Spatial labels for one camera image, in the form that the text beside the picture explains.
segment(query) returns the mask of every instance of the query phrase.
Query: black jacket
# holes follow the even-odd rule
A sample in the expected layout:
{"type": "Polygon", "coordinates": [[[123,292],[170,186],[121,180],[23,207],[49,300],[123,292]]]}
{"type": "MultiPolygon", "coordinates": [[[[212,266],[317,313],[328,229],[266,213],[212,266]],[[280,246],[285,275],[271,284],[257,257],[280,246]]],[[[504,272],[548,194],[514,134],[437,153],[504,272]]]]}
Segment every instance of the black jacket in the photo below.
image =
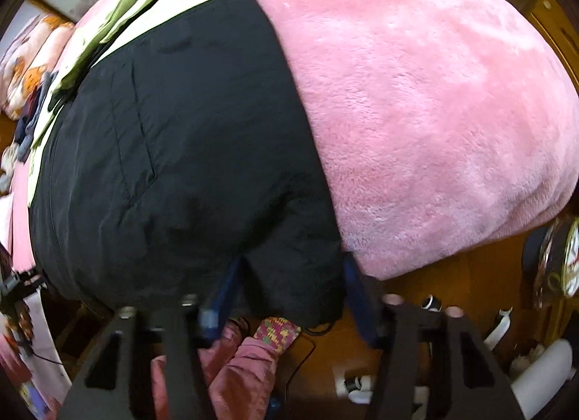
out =
{"type": "Polygon", "coordinates": [[[66,297],[154,309],[206,296],[244,255],[251,315],[341,315],[331,196],[256,0],[206,2],[92,67],[56,119],[30,220],[66,297]]]}

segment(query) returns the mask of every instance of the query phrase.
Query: wooden cabinet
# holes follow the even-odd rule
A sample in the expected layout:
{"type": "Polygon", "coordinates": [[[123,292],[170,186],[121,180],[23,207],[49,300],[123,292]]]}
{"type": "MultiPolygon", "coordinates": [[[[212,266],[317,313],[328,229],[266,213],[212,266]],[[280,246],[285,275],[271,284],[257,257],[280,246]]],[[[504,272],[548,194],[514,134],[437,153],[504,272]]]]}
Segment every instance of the wooden cabinet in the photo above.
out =
{"type": "Polygon", "coordinates": [[[561,338],[571,319],[571,314],[575,310],[579,311],[579,297],[560,299],[553,303],[545,334],[545,345],[551,345],[555,340],[561,338]]]}
{"type": "Polygon", "coordinates": [[[537,0],[527,16],[553,48],[579,91],[579,35],[556,0],[537,0]]]}
{"type": "Polygon", "coordinates": [[[7,115],[0,114],[0,154],[12,143],[16,123],[10,120],[7,115]]]}

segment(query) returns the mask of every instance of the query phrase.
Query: cartoon character print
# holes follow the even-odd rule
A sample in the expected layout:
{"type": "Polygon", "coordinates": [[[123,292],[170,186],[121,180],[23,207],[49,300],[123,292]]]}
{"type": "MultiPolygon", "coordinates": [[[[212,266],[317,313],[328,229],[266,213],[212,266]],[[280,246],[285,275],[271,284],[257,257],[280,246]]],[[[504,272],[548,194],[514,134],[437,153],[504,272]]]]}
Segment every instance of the cartoon character print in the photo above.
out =
{"type": "Polygon", "coordinates": [[[42,74],[46,71],[46,65],[33,67],[26,71],[22,81],[22,98],[28,98],[30,94],[38,88],[42,80],[42,74]]]}
{"type": "Polygon", "coordinates": [[[10,80],[9,89],[13,88],[14,86],[18,85],[22,79],[22,75],[24,75],[24,57],[20,56],[17,57],[14,61],[14,69],[12,71],[12,79],[10,80]]]}
{"type": "Polygon", "coordinates": [[[42,22],[46,23],[50,29],[54,31],[63,23],[63,20],[61,20],[56,15],[47,15],[42,19],[42,22]]]}

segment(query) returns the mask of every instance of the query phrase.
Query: black cable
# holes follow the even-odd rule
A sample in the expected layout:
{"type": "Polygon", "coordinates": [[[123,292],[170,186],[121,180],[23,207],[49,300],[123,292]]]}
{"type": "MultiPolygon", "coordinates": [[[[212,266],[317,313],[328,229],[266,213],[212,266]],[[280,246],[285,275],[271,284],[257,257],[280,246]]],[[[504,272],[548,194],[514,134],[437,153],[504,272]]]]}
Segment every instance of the black cable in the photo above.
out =
{"type": "Polygon", "coordinates": [[[35,352],[33,352],[33,355],[36,356],[37,358],[40,358],[40,359],[44,360],[44,361],[48,361],[48,362],[51,362],[51,363],[53,363],[53,364],[58,364],[58,365],[60,365],[60,366],[64,366],[64,364],[61,363],[61,362],[54,361],[54,360],[50,360],[50,359],[48,359],[48,358],[44,358],[44,356],[40,356],[39,354],[36,354],[35,352]]]}
{"type": "Polygon", "coordinates": [[[307,333],[310,336],[323,336],[326,333],[329,333],[329,331],[334,328],[334,324],[335,324],[335,322],[332,322],[326,328],[323,328],[322,330],[319,330],[319,331],[310,330],[309,328],[304,328],[303,332],[307,333]]]}
{"type": "Polygon", "coordinates": [[[290,398],[290,384],[293,381],[293,378],[295,377],[295,375],[297,374],[297,372],[300,370],[300,368],[303,366],[303,364],[308,361],[308,358],[312,355],[312,353],[316,350],[316,344],[314,343],[313,340],[310,340],[309,338],[306,338],[306,340],[308,340],[311,344],[312,344],[312,349],[310,350],[310,352],[308,353],[308,355],[302,359],[302,361],[297,365],[296,369],[293,371],[293,373],[291,374],[290,378],[288,379],[288,381],[286,382],[286,410],[289,409],[289,398],[290,398]]]}

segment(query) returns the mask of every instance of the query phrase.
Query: green cloth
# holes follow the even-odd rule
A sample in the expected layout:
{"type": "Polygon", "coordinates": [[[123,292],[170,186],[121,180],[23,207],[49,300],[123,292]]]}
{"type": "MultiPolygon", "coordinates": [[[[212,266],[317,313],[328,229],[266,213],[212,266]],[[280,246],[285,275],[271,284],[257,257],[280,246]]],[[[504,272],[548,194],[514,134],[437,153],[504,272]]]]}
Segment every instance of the green cloth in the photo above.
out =
{"type": "Polygon", "coordinates": [[[140,34],[209,0],[158,0],[146,13],[140,16],[154,1],[118,0],[115,8],[111,11],[98,13],[72,35],[67,46],[67,57],[63,60],[61,68],[48,90],[46,99],[41,105],[42,109],[38,124],[34,131],[28,172],[28,206],[30,206],[34,198],[42,152],[48,142],[54,119],[60,111],[60,108],[56,108],[50,112],[48,111],[48,106],[53,98],[57,98],[57,94],[60,91],[70,89],[75,85],[82,68],[90,61],[98,45],[108,43],[122,27],[130,23],[125,31],[113,42],[112,46],[99,58],[98,61],[100,61],[111,52],[140,36],[140,34]]]}

